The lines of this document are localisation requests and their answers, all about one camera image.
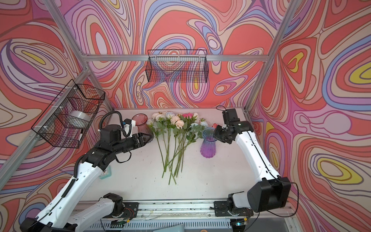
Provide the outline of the purple ribbed glass vase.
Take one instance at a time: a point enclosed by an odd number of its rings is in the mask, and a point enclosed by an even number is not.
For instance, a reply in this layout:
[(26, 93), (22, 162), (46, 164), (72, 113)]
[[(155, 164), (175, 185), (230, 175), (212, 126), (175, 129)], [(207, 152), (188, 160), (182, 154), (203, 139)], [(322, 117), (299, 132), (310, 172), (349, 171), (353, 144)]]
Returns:
[(201, 145), (201, 155), (207, 159), (216, 155), (216, 139), (214, 138), (214, 128), (206, 128), (203, 133), (203, 143)]

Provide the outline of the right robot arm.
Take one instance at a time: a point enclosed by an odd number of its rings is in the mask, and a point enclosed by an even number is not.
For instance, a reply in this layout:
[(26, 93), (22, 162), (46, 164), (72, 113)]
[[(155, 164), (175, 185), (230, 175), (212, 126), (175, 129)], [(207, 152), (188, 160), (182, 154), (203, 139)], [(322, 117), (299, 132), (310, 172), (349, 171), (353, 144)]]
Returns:
[(291, 182), (281, 177), (269, 162), (247, 121), (225, 127), (217, 125), (213, 137), (222, 143), (236, 142), (253, 172), (255, 183), (248, 191), (229, 195), (232, 208), (248, 208), (259, 213), (286, 206)]

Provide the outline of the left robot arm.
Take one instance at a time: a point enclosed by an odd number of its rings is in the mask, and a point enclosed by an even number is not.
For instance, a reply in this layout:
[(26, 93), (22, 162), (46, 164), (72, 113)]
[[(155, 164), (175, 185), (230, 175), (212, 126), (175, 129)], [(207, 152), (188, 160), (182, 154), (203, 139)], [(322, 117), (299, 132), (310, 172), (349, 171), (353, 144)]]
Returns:
[(75, 163), (73, 175), (58, 195), (35, 218), (20, 225), (23, 232), (83, 232), (105, 216), (121, 217), (125, 206), (121, 196), (108, 193), (93, 206), (72, 215), (73, 210), (93, 182), (99, 178), (117, 154), (130, 153), (144, 147), (153, 136), (136, 133), (108, 147), (96, 144)]

